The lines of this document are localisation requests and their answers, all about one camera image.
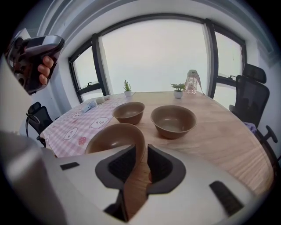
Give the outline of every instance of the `pink checkered tablecloth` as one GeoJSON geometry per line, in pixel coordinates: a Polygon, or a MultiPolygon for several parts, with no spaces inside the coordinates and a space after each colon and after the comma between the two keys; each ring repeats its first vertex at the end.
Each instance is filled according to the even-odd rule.
{"type": "Polygon", "coordinates": [[[89,101],[66,112],[42,132],[57,157],[84,154],[91,138],[112,119],[113,109],[129,99],[124,94],[111,95],[109,100],[82,113],[89,101]]]}

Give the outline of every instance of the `wood grain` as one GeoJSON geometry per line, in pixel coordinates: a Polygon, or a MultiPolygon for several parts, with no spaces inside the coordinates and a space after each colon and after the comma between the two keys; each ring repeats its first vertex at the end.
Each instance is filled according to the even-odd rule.
{"type": "MultiPolygon", "coordinates": [[[[163,145],[176,151],[200,156],[228,171],[255,194],[268,190],[273,182],[273,169],[264,149],[250,130],[231,112],[213,99],[197,93],[184,93],[175,99],[172,92],[135,93],[132,102],[142,102],[145,110],[139,127],[147,144],[163,145]],[[152,110],[161,105],[180,105],[197,116],[198,124],[187,135],[176,140],[160,136],[151,122],[152,110]]],[[[118,123],[113,118],[107,126],[118,123]]],[[[146,201],[149,184],[147,149],[141,163],[125,183],[124,196],[129,218],[146,201]]]]}

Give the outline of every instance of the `cartoon face print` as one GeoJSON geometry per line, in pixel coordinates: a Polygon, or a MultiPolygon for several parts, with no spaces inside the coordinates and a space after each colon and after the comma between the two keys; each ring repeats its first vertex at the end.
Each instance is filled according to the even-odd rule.
{"type": "Polygon", "coordinates": [[[71,130],[69,130],[68,132],[67,132],[67,134],[65,135],[65,140],[69,140],[69,139],[71,139],[71,138],[73,138],[73,136],[76,134],[76,132],[77,132],[77,130],[78,130],[78,128],[73,128],[73,129],[71,129],[71,130]]]}
{"type": "Polygon", "coordinates": [[[110,109],[114,109],[114,108],[116,108],[117,106],[119,106],[119,105],[122,105],[123,103],[122,102],[117,102],[117,103],[113,103],[113,104],[111,104],[110,105],[110,109]]]}
{"type": "Polygon", "coordinates": [[[79,116],[81,116],[81,113],[80,113],[80,112],[76,112],[76,113],[72,116],[72,118],[73,118],[73,119],[76,119],[76,118],[79,117],[79,116]]]}
{"type": "Polygon", "coordinates": [[[105,123],[107,121],[108,121],[108,118],[106,118],[106,117],[98,118],[92,123],[90,128],[101,128],[103,125],[105,125],[105,123]]]}
{"type": "Polygon", "coordinates": [[[45,137],[45,141],[49,142],[49,140],[50,140],[50,135],[48,134],[48,135],[46,135],[46,137],[45,137]]]}

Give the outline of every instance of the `window frame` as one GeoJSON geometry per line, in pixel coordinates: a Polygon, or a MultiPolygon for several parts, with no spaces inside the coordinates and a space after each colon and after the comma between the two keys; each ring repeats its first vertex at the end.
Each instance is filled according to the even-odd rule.
{"type": "Polygon", "coordinates": [[[214,23],[210,19],[202,19],[194,16],[189,15],[183,15],[183,14],[175,14],[175,13],[157,13],[157,14],[148,14],[148,15],[142,15],[137,16],[133,18],[126,19],[124,21],[118,22],[112,26],[109,26],[105,28],[104,30],[100,31],[99,33],[94,33],[92,37],[87,40],[81,47],[79,47],[71,57],[68,58],[69,63],[69,70],[70,75],[72,78],[73,86],[76,91],[76,95],[79,99],[79,102],[82,103],[83,100],[81,98],[81,95],[90,91],[94,91],[97,89],[101,89],[104,96],[109,94],[109,88],[106,81],[106,76],[102,64],[102,57],[101,57],[101,51],[99,46],[99,37],[114,31],[116,29],[119,29],[121,27],[137,23],[137,22],[143,22],[143,21],[149,21],[149,20],[158,20],[158,19],[177,19],[177,20],[185,20],[185,21],[191,21],[196,22],[200,24],[204,24],[206,27],[206,36],[208,41],[208,48],[209,48],[209,73],[210,73],[210,80],[209,80],[209,88],[208,88],[208,96],[211,98],[214,98],[215,90],[216,90],[216,83],[223,83],[226,85],[231,85],[233,87],[236,86],[236,83],[234,80],[230,78],[225,78],[222,76],[219,76],[219,58],[218,58],[218,47],[216,42],[216,34],[215,32],[218,32],[231,40],[235,41],[241,46],[241,54],[242,54],[242,66],[244,67],[245,63],[247,62],[247,53],[246,53],[246,44],[245,41],[235,34],[233,34],[230,30],[224,28],[223,26],[219,25],[218,23],[214,23]],[[97,79],[98,83],[90,85],[89,87],[85,87],[83,89],[79,89],[77,78],[75,75],[74,70],[74,61],[89,47],[92,46],[92,52],[93,52],[93,59],[94,59],[94,65],[96,69],[97,79]]]}

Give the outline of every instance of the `small white pot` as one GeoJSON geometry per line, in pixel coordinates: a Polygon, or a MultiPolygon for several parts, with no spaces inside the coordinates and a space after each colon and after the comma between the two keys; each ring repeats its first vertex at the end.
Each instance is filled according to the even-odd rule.
{"type": "Polygon", "coordinates": [[[124,94],[125,94],[126,97],[131,97],[132,91],[125,91],[124,94]]]}
{"type": "Polygon", "coordinates": [[[174,91],[174,96],[175,96],[175,98],[181,98],[183,96],[183,92],[182,91],[174,91]]]}

